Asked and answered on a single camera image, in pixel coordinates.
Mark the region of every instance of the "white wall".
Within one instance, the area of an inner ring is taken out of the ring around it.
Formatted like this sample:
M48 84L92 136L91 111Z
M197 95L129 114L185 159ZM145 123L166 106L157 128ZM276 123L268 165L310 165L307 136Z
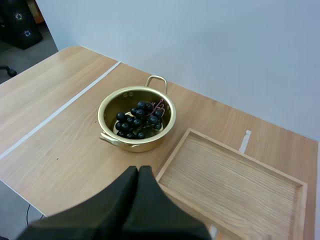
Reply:
M81 45L320 140L319 0L37 0Z

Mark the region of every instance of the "dark grape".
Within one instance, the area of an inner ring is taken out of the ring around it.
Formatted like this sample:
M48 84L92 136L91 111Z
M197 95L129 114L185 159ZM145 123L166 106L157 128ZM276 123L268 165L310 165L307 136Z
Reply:
M158 123L158 124L155 125L153 128L154 128L155 130L160 130L161 127L162 127L161 123Z
M145 115L145 111L143 111L142 109L138 109L138 110L135 112L135 116L136 116L137 118L142 118L144 115Z
M126 120L126 115L123 113L123 112L119 112L117 115L116 115L116 119L123 123L125 120Z
M137 139L145 139L145 138L146 138L146 134L145 134L143 131L139 131L139 132L136 134L136 138L137 138Z
M126 134L124 134L122 131L118 131L116 134L117 134L118 136L120 136L120 137L123 137L123 138L126 137Z
M121 122L118 121L118 122L115 124L115 129L117 129L117 130L119 130L119 131L122 130L122 124L121 124Z
M143 127L151 126L151 122L149 121L149 118L142 121L142 126Z
M146 106L146 103L144 102L144 101L140 101L140 102L138 102L138 109L144 109L145 108L145 106Z
M126 122L131 126L134 123L134 118L132 116L126 115Z
M141 119L136 118L136 119L133 120L133 126L135 128L139 128L141 125L142 125L142 120Z
M153 114L154 114L158 119L161 119L163 113L164 113L164 111L163 111L162 109L158 109L158 110L156 110Z
M136 135L135 135L132 131L130 131L130 132L128 132L128 133L126 134L126 138L127 138L127 139L135 139L135 138L136 138Z
M146 103L144 110L148 113L151 113L154 110L154 108L152 107L151 103Z
M137 109L136 108L131 108L131 114L133 115L133 116L135 116L136 115L136 111L137 111Z
M130 130L130 125L127 122L122 123L121 125L121 131L126 133Z
M157 118L156 116L151 115L151 116L149 117L149 122L150 122L152 125L157 124L158 118Z

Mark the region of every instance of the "white tape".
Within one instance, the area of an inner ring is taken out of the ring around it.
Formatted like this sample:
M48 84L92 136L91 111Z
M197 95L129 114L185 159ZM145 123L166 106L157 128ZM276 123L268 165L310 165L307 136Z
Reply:
M209 229L211 240L216 240L218 229L215 226L211 225Z
M13 144L11 147L9 147L6 151L4 151L0 155L0 160L3 159L5 156L7 156L9 153L11 153L13 150L15 150L17 147L19 147L24 141L26 141L28 138L30 138L33 134L35 134L37 131L39 131L44 125L46 125L48 122L50 122L54 117L56 117L59 113L61 113L64 109L66 109L70 104L72 104L75 100L80 98L84 93L86 93L89 89L91 89L94 85L96 85L98 82L101 81L105 76L107 76L113 69L115 69L121 62L118 61L115 65L113 65L108 71L106 71L104 74L102 74L100 77L98 77L96 80L94 80L91 84L89 84L85 89L83 89L81 92L79 92L77 95L75 95L73 98L71 98L68 102L66 102L63 106L61 106L57 111L52 113L49 117L47 117L43 122L41 122L38 126L36 126L34 129L32 129L30 132L28 132L26 135L24 135L19 141L17 141L15 144Z
M244 135L244 137L242 139L242 143L241 143L241 146L239 148L239 152L245 153L247 145L248 145L248 142L249 142L250 135L251 135L251 131L249 131L249 130L245 131L245 135Z

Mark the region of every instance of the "wooden table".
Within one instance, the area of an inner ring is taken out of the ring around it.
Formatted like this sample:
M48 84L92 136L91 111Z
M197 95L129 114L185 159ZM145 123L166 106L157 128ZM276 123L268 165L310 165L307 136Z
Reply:
M157 175L189 127L236 150L250 130L245 154L308 183L304 236L314 238L314 140L169 82L167 94L177 120L165 143L149 152L130 153L101 141L97 113L102 100L117 89L144 85L150 75L126 64L27 135L116 63L86 48L70 47L0 85L0 154L22 141L0 160L3 182L50 216L92 197L128 166L150 165ZM151 87L162 89L156 81Z

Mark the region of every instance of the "grape bunch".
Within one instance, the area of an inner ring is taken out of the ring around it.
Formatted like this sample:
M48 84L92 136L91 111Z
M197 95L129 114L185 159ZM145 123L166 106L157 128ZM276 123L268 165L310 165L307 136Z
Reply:
M117 135L126 139L145 139L150 129L159 131L165 114L163 101L161 99L157 105L155 102L139 101L137 107L130 110L132 116L118 112L118 122L115 124Z

